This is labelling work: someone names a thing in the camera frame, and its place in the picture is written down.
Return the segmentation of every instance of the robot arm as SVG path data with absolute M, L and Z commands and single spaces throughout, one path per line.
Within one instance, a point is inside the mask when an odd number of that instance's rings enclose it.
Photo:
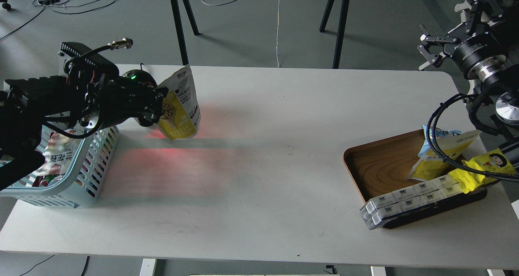
M 11 162 L 0 167 L 0 190 L 45 162 L 35 151 L 42 125 L 83 139 L 130 117 L 141 126 L 159 121 L 167 88 L 156 89 L 154 81 L 120 76 L 117 66 L 99 55 L 132 44 L 131 39 L 123 39 L 92 50 L 81 43 L 63 42 L 60 56 L 66 58 L 66 77 L 5 81 L 10 89 L 0 92 L 0 160 Z M 83 133 L 65 132 L 69 128 Z
M 465 79 L 475 80 L 474 94 L 456 95 L 442 103 L 430 122 L 437 121 L 441 112 L 453 102 L 463 100 L 470 103 L 468 112 L 472 124 L 482 132 L 505 137 L 507 142 L 500 148 L 516 169 L 519 169 L 519 139 L 508 128 L 519 126 L 519 64 L 508 60 L 508 56 L 512 52 L 511 44 L 517 43 L 514 31 L 519 19 L 518 3 L 519 0 L 465 0 L 457 6 L 464 9 L 461 24 L 445 36 L 431 36 L 421 25 L 423 35 L 417 47 L 427 60 L 419 67 L 420 70 L 430 65 L 440 67 L 445 59 L 450 58 Z M 439 47 L 440 51 L 432 53 L 434 47 Z M 477 113 L 482 105 L 491 104 L 495 104 L 496 115 L 491 116 L 494 125 L 486 125 L 480 122 Z M 459 164 L 443 157 L 441 149 L 432 149 L 444 161 L 462 169 Z M 474 169 L 467 171 L 478 173 Z M 519 182 L 517 175 L 484 175 Z

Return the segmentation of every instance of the basket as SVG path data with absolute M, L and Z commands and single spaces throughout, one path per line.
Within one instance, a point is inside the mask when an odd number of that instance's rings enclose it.
M 51 134 L 52 130 L 43 128 L 37 150 L 45 150 Z M 69 169 L 59 182 L 48 187 L 32 187 L 36 180 L 32 173 L 0 191 L 0 196 L 14 197 L 35 206 L 88 207 L 99 197 L 118 139 L 119 130 L 115 126 L 99 130 L 82 139 Z

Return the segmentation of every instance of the brown tray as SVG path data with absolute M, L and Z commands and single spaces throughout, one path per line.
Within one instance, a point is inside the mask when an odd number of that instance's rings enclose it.
M 420 182 L 408 180 L 407 176 L 418 161 L 417 153 L 420 152 L 423 140 L 423 130 L 416 130 L 352 147 L 344 152 L 344 163 L 364 202 Z M 486 189 L 482 188 L 469 194 L 456 195 L 430 208 L 389 221 L 384 228 L 395 228 L 481 200 L 486 193 Z

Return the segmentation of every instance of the yellow package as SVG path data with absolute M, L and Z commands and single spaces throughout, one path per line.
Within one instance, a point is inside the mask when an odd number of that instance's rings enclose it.
M 473 157 L 470 161 L 463 161 L 467 167 L 472 167 L 479 171 L 491 171 L 493 173 L 515 174 L 513 165 L 506 159 L 504 154 L 498 149 L 480 156 Z M 463 193 L 474 191 L 476 188 L 495 182 L 497 179 L 485 177 L 484 175 L 470 173 L 462 169 L 454 169 L 449 175 L 459 182 Z
M 439 137 L 436 141 L 445 154 L 456 160 L 480 133 L 479 130 L 473 130 L 456 136 Z M 433 180 L 443 175 L 448 167 L 449 163 L 444 163 L 437 154 L 428 150 L 420 156 L 407 178 L 420 181 Z
M 161 120 L 157 123 L 161 132 L 171 140 L 193 137 L 200 124 L 200 107 L 189 65 L 165 79 L 158 88 L 169 90 L 163 99 Z

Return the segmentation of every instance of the white table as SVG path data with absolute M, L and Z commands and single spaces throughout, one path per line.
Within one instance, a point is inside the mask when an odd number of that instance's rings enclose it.
M 161 81 L 179 66 L 145 69 Z M 394 230 L 368 231 L 358 214 L 363 202 L 343 152 L 419 129 L 456 93 L 447 74 L 193 67 L 193 75 L 197 136 L 171 143 L 133 119 L 121 124 L 96 205 L 18 202 L 0 249 L 519 269 L 519 221 L 501 185 L 484 200 Z M 440 124 L 473 129 L 462 104 Z M 471 149 L 484 152 L 480 140 Z

